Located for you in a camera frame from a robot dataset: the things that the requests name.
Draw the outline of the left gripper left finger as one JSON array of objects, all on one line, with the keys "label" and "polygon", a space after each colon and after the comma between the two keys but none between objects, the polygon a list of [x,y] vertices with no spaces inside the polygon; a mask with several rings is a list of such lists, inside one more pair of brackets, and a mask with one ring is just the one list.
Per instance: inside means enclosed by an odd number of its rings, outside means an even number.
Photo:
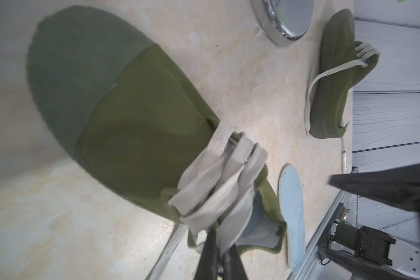
[{"label": "left gripper left finger", "polygon": [[216,244],[216,231],[210,229],[207,232],[201,258],[194,276],[194,280],[217,280],[218,279],[219,254]]}]

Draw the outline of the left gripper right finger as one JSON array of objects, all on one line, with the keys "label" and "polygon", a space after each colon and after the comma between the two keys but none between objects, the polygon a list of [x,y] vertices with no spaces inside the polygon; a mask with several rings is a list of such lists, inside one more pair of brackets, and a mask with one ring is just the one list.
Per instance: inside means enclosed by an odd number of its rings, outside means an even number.
[{"label": "left gripper right finger", "polygon": [[235,245],[222,255],[223,280],[248,280],[245,268]]}]

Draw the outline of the olive green shoe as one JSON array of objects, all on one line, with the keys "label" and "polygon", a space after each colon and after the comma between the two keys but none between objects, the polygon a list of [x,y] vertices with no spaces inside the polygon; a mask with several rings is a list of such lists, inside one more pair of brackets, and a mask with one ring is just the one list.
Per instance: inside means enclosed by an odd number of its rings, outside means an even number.
[{"label": "olive green shoe", "polygon": [[320,73],[308,88],[304,118],[308,134],[317,139],[344,136],[348,91],[377,66],[379,57],[376,48],[355,39],[351,10],[340,10],[330,18],[320,46]]},{"label": "olive green shoe", "polygon": [[[187,239],[201,256],[212,228],[219,254],[282,250],[286,224],[267,180],[267,151],[217,118],[173,60],[133,25],[84,6],[45,17],[26,72],[38,111],[63,149],[105,187],[174,222],[148,274],[158,280]],[[236,245],[259,192],[280,225],[273,249]]]}]

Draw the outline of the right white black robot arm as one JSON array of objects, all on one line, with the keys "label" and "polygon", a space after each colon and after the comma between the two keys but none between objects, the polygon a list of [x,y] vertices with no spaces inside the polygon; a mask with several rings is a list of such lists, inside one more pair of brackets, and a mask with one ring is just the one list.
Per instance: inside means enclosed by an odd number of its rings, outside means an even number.
[{"label": "right white black robot arm", "polygon": [[[332,175],[329,184],[408,212],[420,223],[420,164],[369,173]],[[338,264],[362,280],[420,280],[420,248],[372,227],[343,220],[339,203],[318,240],[321,264]]]}]

